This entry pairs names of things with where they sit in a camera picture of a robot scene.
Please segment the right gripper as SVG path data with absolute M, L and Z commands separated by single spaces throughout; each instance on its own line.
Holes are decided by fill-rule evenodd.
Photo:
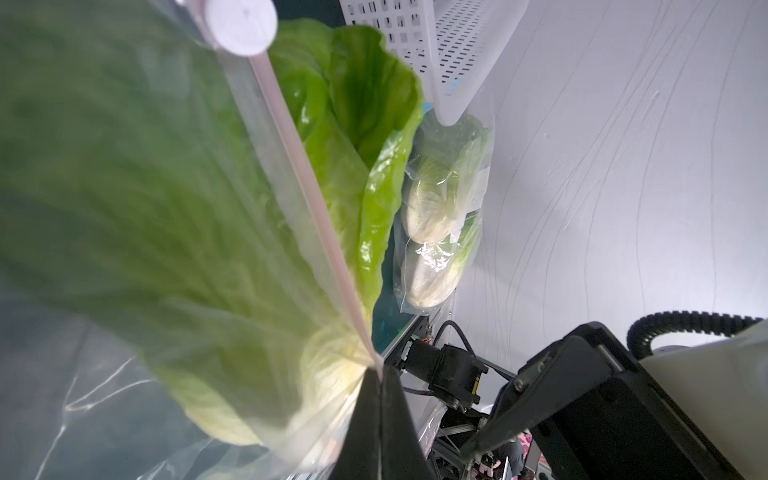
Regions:
M 529 431 L 557 479 L 738 479 L 740 473 L 602 324 L 571 331 L 499 392 L 460 450 Z

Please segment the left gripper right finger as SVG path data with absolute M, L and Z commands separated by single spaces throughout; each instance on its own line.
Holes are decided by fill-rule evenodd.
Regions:
M 381 478 L 434 479 L 418 442 L 398 372 L 385 366 L 381 384 Z

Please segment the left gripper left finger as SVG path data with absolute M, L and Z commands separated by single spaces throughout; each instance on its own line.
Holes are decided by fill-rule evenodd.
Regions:
M 381 382 L 368 369 L 358 394 L 344 444 L 330 480 L 376 480 L 381 452 Z

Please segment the pink-dotted zipper bag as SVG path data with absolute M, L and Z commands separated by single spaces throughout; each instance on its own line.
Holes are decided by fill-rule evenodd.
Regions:
M 422 119 L 370 26 L 1 5 L 1 475 L 335 466 Z

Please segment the clear blue-zip zipper bag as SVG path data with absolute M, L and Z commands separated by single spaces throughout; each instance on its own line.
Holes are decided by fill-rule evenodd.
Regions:
M 400 311 L 427 314 L 453 294 L 482 239 L 495 134 L 470 108 L 450 126 L 425 114 L 414 137 L 395 224 L 393 289 Z

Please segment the chinese cabbage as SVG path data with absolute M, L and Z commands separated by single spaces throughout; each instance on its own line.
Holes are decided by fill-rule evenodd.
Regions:
M 472 114 L 453 125 L 433 112 L 414 137 L 403 183 L 401 221 L 415 242 L 438 242 L 458 228 L 492 147 L 493 130 Z
M 258 95 L 149 2 L 4 2 L 1 318 L 90 323 L 206 434 L 293 450 L 372 359 Z
M 401 265 L 405 303 L 417 311 L 444 303 L 474 260 L 482 233 L 483 217 L 480 211 L 475 211 L 465 217 L 456 242 L 451 241 L 450 235 L 424 244 L 407 240 Z

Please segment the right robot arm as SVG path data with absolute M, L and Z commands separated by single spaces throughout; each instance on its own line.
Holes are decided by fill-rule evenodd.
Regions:
M 488 412 L 493 364 L 468 343 L 413 337 L 395 366 L 449 410 L 428 449 L 440 479 L 763 479 L 767 475 L 767 323 L 670 311 L 618 340 L 592 322 L 550 344 Z

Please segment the white plastic basket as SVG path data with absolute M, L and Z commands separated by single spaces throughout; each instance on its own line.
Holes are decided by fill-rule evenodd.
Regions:
M 527 0 L 348 0 L 345 23 L 380 30 L 422 81 L 426 102 L 453 125 L 498 61 Z

